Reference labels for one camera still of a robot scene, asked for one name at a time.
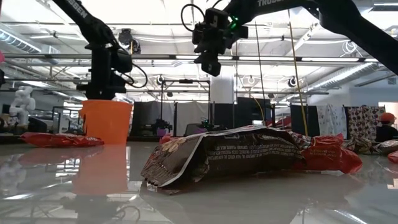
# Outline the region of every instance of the orange hat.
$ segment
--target orange hat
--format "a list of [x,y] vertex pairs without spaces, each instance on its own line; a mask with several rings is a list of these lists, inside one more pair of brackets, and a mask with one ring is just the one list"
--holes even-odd
[[393,121],[395,118],[396,117],[392,113],[383,113],[379,117],[380,121]]

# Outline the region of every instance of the robotic arm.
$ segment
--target robotic arm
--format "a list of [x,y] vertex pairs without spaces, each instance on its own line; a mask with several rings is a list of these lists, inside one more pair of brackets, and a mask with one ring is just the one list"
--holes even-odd
[[122,77],[114,71],[127,73],[132,70],[131,56],[119,45],[112,30],[101,20],[92,16],[79,0],[53,0],[81,30],[88,41],[86,49],[92,52],[91,82],[78,85],[86,91],[88,99],[112,100],[115,93],[125,93]]
[[196,24],[193,31],[192,42],[198,45],[195,53],[201,53],[194,62],[201,63],[204,72],[219,75],[221,64],[217,56],[238,39],[248,38],[245,23],[262,14],[299,6],[319,19],[324,28],[347,36],[398,74],[398,58],[393,56],[398,41],[363,18],[352,0],[231,0],[223,11],[207,9],[205,21]]

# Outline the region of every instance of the black chip bag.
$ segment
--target black chip bag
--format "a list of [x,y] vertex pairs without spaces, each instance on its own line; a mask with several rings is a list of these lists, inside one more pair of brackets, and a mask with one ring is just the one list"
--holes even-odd
[[171,140],[155,148],[141,175],[165,189],[202,178],[290,169],[303,159],[286,131],[246,126]]

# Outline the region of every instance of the person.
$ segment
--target person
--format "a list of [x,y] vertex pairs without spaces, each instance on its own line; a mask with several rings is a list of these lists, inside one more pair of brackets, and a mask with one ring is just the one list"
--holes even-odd
[[398,130],[391,126],[394,124],[396,117],[392,113],[383,113],[380,115],[379,120],[382,126],[376,128],[376,142],[398,139]]

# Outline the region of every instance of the ceiling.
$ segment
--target ceiling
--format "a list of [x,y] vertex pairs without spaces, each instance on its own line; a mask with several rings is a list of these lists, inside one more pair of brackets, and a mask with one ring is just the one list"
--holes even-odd
[[[142,54],[167,54],[167,55],[193,55],[194,45],[191,43],[191,32],[187,31],[181,25],[181,8],[193,2],[203,10],[211,7],[215,0],[146,0],[129,1],[113,0],[112,4],[98,4],[98,0],[82,0],[87,10],[97,18],[107,23],[117,35],[122,28],[132,29],[133,36],[139,41]],[[229,1],[221,1],[217,8],[222,9]],[[390,30],[392,26],[398,25],[396,12],[368,12],[371,5],[356,1],[363,16],[375,25],[385,29],[395,35],[395,30]],[[342,35],[334,34],[322,27],[316,26],[317,19],[312,17],[302,8],[292,9],[292,32],[294,44],[296,45],[296,55],[298,57],[370,57],[360,47],[347,42],[347,38]],[[197,10],[189,10],[183,14],[187,24],[194,24],[202,20],[201,14]],[[59,50],[62,54],[88,54],[84,47],[87,44],[85,39],[81,38],[80,30],[73,21],[57,6],[54,2],[48,0],[3,0],[0,22],[7,29],[10,29],[16,36],[29,41],[35,46],[50,45]],[[292,56],[292,42],[290,30],[288,27],[289,17],[287,11],[275,12],[258,16],[254,21],[248,23],[249,39],[239,41],[232,50],[227,51],[226,55],[239,56],[273,56],[283,57]],[[313,29],[310,38],[303,43],[300,39]],[[259,36],[259,45],[257,46],[256,33]],[[6,46],[0,42],[0,47],[4,53],[22,53],[14,47]],[[39,74],[49,77],[50,67],[44,67],[38,60],[15,60],[16,63],[23,63],[31,69],[38,71]],[[90,64],[90,61],[61,60],[68,63],[64,67],[54,67],[53,72],[59,73],[56,78],[82,77],[90,78],[88,67],[79,67],[78,62]],[[178,80],[190,78],[195,80],[209,80],[210,76],[202,72],[198,65],[192,64],[192,60],[137,60],[136,63],[142,65],[142,68],[149,76],[150,82],[143,88],[143,91],[156,90],[156,78],[163,75],[167,79]],[[292,62],[281,63],[278,61],[272,63],[262,63],[262,72],[265,91],[288,90],[287,80],[295,75],[295,67]],[[297,67],[298,76],[302,83],[311,85],[317,80],[329,75],[330,73],[342,68],[340,64],[322,64],[308,63],[299,64]],[[226,64],[222,69],[223,73],[231,74],[236,77],[235,82],[239,91],[261,89],[260,67],[258,62],[239,62],[238,67],[233,63]],[[139,83],[144,82],[144,76],[138,69],[131,72],[133,78]],[[73,83],[62,83],[67,88],[75,88]],[[203,90],[199,85],[176,85],[170,90]],[[131,100],[153,100],[154,96],[147,93],[128,93]],[[206,98],[203,93],[185,93],[174,94],[170,100],[200,100]]]

